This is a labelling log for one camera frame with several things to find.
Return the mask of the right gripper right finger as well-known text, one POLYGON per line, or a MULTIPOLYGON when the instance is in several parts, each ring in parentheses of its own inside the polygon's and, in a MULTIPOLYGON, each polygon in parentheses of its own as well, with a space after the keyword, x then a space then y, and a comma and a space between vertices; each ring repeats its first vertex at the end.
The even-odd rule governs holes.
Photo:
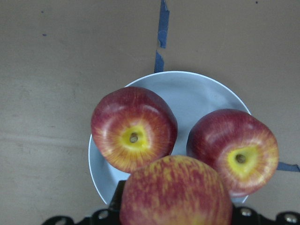
POLYGON ((259 225, 259 215, 253 209, 246 206, 233 205, 232 225, 259 225))

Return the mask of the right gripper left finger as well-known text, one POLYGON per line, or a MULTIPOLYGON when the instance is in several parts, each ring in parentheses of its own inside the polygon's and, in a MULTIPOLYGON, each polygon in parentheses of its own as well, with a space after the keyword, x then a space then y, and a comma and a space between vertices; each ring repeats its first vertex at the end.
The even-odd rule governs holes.
POLYGON ((120 208, 122 194, 126 181, 121 180, 114 191, 113 197, 107 209, 101 209, 92 214, 91 225, 120 225, 120 208))

